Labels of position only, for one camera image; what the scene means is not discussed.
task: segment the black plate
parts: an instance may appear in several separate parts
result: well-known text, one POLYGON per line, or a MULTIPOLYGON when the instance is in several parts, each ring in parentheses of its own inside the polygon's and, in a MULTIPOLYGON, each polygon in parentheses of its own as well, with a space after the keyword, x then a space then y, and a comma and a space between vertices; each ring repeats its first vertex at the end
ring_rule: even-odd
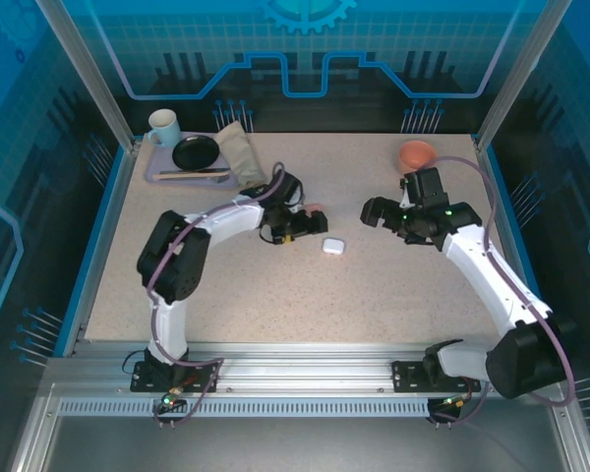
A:
POLYGON ((215 140, 208 136, 184 138, 173 150, 173 162, 182 170, 195 171, 214 164, 220 151, 215 140))

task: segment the pink object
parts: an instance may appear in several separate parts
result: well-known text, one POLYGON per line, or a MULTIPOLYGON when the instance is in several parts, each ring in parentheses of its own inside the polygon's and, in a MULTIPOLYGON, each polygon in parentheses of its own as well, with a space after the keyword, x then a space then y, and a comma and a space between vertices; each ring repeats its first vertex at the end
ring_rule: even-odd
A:
POLYGON ((324 211, 324 206, 319 204, 304 205, 304 210, 306 211, 306 214, 310 216, 313 211, 324 211))
POLYGON ((437 157, 434 147, 423 141, 407 141, 400 148, 398 169, 402 174, 415 172, 437 157))

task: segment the speckled tabletop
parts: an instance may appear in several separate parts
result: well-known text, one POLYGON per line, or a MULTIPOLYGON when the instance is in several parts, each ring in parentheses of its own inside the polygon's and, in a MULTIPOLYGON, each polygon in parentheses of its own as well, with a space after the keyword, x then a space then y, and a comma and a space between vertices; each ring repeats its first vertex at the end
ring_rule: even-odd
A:
MULTIPOLYGON (((497 339, 479 297, 432 247, 405 246, 389 231, 361 223, 371 197, 399 200, 395 161, 410 139, 439 155, 476 161, 467 135, 252 134, 263 169, 281 160, 302 180, 307 204, 322 204, 325 235, 271 246, 257 232, 212 248, 201 285, 189 298, 190 341, 435 342, 497 339), (324 237, 345 241, 342 256, 322 252, 324 237)), ((144 143, 118 222, 86 334, 92 340, 148 340, 148 299, 136 261, 159 216, 207 210, 236 195, 152 185, 144 143)), ((483 182, 469 167, 439 165, 450 201, 490 211, 483 182)), ((498 233, 492 233, 500 246, 498 233)))

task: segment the glass panel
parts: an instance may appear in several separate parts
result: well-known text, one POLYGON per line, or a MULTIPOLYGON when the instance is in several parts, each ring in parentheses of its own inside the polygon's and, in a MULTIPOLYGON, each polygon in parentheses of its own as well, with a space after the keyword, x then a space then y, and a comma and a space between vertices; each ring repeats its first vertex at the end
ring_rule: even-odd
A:
POLYGON ((469 133, 545 3, 66 5, 136 132, 169 106, 197 131, 251 111, 254 131, 469 133))
POLYGON ((51 355, 116 149, 34 2, 0 2, 0 470, 51 355))
POLYGON ((540 292, 579 324, 590 369, 590 0, 572 2, 494 150, 540 292))

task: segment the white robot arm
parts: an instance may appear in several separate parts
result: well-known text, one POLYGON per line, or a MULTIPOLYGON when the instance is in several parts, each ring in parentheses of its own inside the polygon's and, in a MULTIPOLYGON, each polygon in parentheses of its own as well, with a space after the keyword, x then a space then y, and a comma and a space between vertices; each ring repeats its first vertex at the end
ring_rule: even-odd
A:
MULTIPOLYGON (((156 343, 173 359, 183 360, 187 355, 187 299, 201 281, 210 248, 239 233, 258 230, 264 226, 270 227, 269 242, 276 245, 307 234, 327 232, 327 220, 321 211, 313 211, 308 216, 303 210, 302 183, 287 172, 284 172, 281 184, 271 192, 270 197, 259 200, 267 192, 267 188, 276 185, 275 180, 277 179, 268 187, 244 191, 230 205, 204 215, 204 219, 188 233, 181 249, 167 263, 154 286, 159 307, 155 318, 157 340, 150 341, 147 355, 155 364, 174 364, 161 353, 156 343)), ((151 276, 176 236, 201 216, 182 216, 174 211, 161 216, 138 261, 138 272, 143 277, 144 286, 148 286, 151 276)))
POLYGON ((407 174, 401 202, 378 197, 363 207, 361 221, 383 227, 406 244, 433 245, 463 273, 479 295, 501 337, 497 346, 470 344, 461 339, 427 349, 423 366, 433 387, 441 378, 469 378, 490 382, 506 398, 514 398, 564 379, 555 348, 529 311, 533 306, 564 341, 574 331, 572 322, 553 317, 552 311, 520 280, 489 241, 489 251, 503 275, 485 252, 485 229, 466 203, 451 205, 436 168, 407 174), (515 290, 524 295, 523 302, 515 290))

